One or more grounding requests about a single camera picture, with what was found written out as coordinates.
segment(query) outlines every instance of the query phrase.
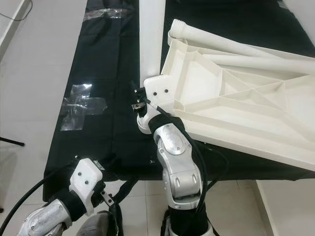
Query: white tube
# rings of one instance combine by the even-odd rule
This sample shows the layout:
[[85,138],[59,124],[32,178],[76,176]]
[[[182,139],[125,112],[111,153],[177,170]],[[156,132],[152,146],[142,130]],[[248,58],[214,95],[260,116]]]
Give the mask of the white tube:
[[140,86],[160,73],[166,0],[140,0]]
[[216,64],[315,75],[315,61],[204,54]]
[[191,27],[185,22],[174,19],[169,35],[173,38],[184,38],[193,42],[200,43],[202,45],[209,46],[211,48],[220,49],[224,52],[235,53],[245,56],[267,57],[267,58],[279,58],[270,53],[266,53],[262,50],[253,48],[251,46],[235,42],[233,40],[215,35]]

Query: black cloth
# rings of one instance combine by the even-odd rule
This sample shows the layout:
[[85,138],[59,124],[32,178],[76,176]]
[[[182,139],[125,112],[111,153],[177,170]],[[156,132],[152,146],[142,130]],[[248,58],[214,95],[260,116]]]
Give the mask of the black cloth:
[[[287,9],[275,0],[236,2],[209,1],[206,4],[167,1],[162,64],[168,51],[167,32],[174,18],[235,41],[314,56],[306,33]],[[162,168],[156,157],[151,135],[142,134],[131,108],[130,82],[139,82],[139,14],[137,0],[88,0],[86,11],[102,8],[126,9],[121,19],[95,18],[84,21],[67,82],[65,97],[72,85],[92,83],[90,97],[102,97],[107,109],[102,115],[86,116],[84,127],[60,131],[60,115],[50,147],[45,176],[65,165],[76,155],[108,159],[106,180],[161,179]],[[216,147],[230,161],[223,179],[291,179],[315,177],[314,172]],[[223,161],[203,150],[210,179],[223,169]],[[44,184],[43,199],[67,188],[71,172],[64,172]]]

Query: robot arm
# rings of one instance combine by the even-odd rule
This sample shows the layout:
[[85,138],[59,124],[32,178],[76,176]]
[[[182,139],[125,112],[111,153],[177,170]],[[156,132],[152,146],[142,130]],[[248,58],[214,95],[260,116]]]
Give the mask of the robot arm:
[[202,191],[198,167],[191,158],[191,145],[174,124],[154,132],[157,157],[163,166],[168,205],[174,209],[195,209]]
[[62,191],[47,206],[28,215],[18,236],[60,236],[84,213],[90,216],[102,202],[110,207],[114,200],[106,193],[98,162],[86,158],[79,161],[71,178],[69,191]]

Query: white floor tile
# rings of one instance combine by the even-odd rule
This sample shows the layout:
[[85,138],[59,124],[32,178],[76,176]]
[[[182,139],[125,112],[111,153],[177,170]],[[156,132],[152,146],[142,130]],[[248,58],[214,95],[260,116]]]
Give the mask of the white floor tile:
[[145,181],[146,195],[165,194],[164,184],[161,180]]
[[[113,196],[118,193],[119,188],[122,186],[122,184],[125,183],[125,181],[117,180],[114,182],[106,182],[106,192],[108,194],[113,194]],[[144,181],[138,181],[134,187],[132,188],[131,192],[129,193],[128,197],[134,197],[134,196],[145,196],[145,185]]]
[[[52,121],[1,123],[2,137],[24,142],[19,147],[2,142],[0,146],[0,203],[11,208],[31,187],[43,178],[54,126]],[[42,203],[41,189],[26,204]]]
[[[27,205],[27,206],[21,206],[16,214],[13,216],[12,220],[8,224],[7,228],[4,231],[3,236],[12,236],[12,235],[17,235],[19,232],[20,227],[22,226],[23,220],[25,219],[26,216],[28,216],[32,211],[41,208],[42,205]],[[6,210],[5,212],[0,214],[0,222],[4,221],[8,214],[8,211]]]
[[147,210],[146,197],[128,197],[120,203],[123,221],[124,234],[126,236],[147,236]]
[[252,188],[253,180],[237,180],[239,188]]
[[8,68],[0,71],[1,126],[13,121],[56,122],[69,66]]
[[266,236],[251,189],[212,191],[206,197],[207,214],[223,236]]
[[148,236],[159,236],[160,228],[167,210],[165,195],[147,196]]

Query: black wire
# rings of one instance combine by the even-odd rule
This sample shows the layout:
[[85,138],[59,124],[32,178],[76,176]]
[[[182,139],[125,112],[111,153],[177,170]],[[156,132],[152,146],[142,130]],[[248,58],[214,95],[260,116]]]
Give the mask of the black wire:
[[213,228],[213,226],[212,226],[212,229],[213,229],[213,233],[215,234],[215,236],[220,236],[219,233],[215,230],[215,228]]
[[203,144],[201,142],[197,142],[197,144],[200,145],[200,146],[203,146],[204,148],[206,148],[209,151],[212,151],[212,152],[215,152],[216,154],[218,154],[223,159],[223,161],[225,163],[224,170],[215,179],[213,179],[213,181],[211,181],[211,183],[208,184],[207,191],[209,191],[227,173],[230,164],[229,164],[229,161],[226,158],[226,156],[224,156],[222,154],[222,152],[220,152],[219,150],[212,149],[212,148],[208,147],[207,145],[205,145],[205,144]]
[[32,8],[33,8],[33,1],[30,0],[30,3],[31,3],[31,7],[30,7],[29,11],[26,13],[25,17],[23,17],[22,19],[13,19],[13,18],[11,18],[11,17],[9,17],[9,16],[4,15],[4,14],[1,13],[1,12],[0,12],[0,15],[4,16],[5,18],[8,18],[8,19],[10,19],[10,20],[13,20],[13,21],[23,21],[23,20],[25,20],[25,18],[27,18],[27,16],[29,15],[29,13],[31,12],[31,10],[32,10]]
[[57,174],[60,171],[63,171],[64,169],[70,167],[71,164],[68,164],[64,167],[61,167],[60,169],[52,172],[51,174],[49,174],[48,176],[46,176],[45,178],[43,178],[40,182],[38,182],[33,188],[31,188],[16,204],[15,206],[12,208],[12,210],[9,212],[9,214],[7,215],[6,219],[4,220],[3,224],[1,225],[0,228],[0,236],[3,235],[3,232],[5,230],[5,228],[7,227],[7,225],[9,224],[11,218],[13,217],[14,213],[18,210],[18,208],[23,204],[23,202],[33,193],[35,192],[43,183],[45,183],[46,181],[48,181],[51,177],[53,177],[55,174]]

